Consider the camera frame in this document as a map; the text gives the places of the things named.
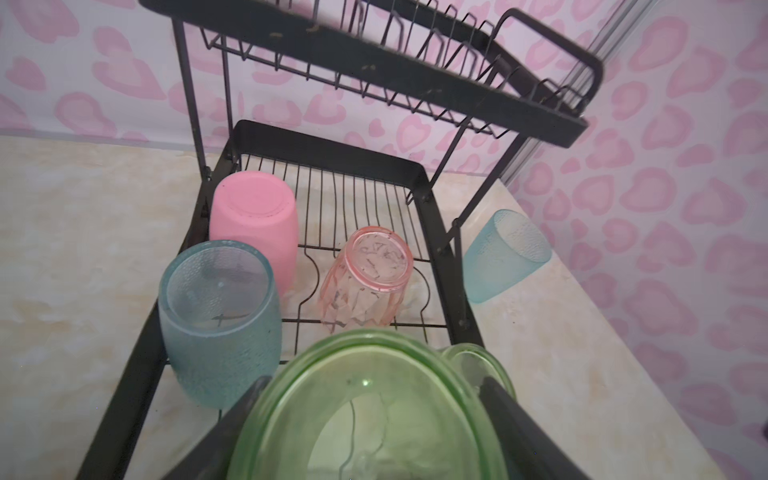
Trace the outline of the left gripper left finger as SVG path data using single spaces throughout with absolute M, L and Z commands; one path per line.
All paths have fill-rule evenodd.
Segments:
M 256 380 L 164 479 L 225 479 L 245 422 L 271 380 L 271 376 Z

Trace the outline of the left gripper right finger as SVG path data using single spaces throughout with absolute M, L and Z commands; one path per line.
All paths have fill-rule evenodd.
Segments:
M 501 445 L 509 479 L 589 479 L 495 379 L 483 380 L 479 397 Z

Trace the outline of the green cup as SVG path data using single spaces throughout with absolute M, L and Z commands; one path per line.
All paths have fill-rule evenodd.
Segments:
M 326 338 L 270 381 L 231 479 L 504 479 L 476 391 L 440 350 L 361 329 Z
M 440 356 L 476 391 L 480 390 L 486 378 L 493 378 L 512 399 L 517 399 L 506 369 L 484 347 L 473 343 L 454 344 L 441 349 Z

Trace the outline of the clear pink plastic cup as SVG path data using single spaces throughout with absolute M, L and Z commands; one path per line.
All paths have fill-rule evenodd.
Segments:
M 335 258 L 319 296 L 330 332 L 389 326 L 414 270 L 405 241 L 380 226 L 355 231 Z

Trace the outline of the opaque pink plastic cup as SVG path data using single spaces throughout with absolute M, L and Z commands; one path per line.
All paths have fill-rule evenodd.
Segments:
M 268 260 L 280 296 L 293 284 L 298 255 L 296 198 L 280 178 L 241 171 L 216 187 L 209 226 L 211 240 L 245 243 Z

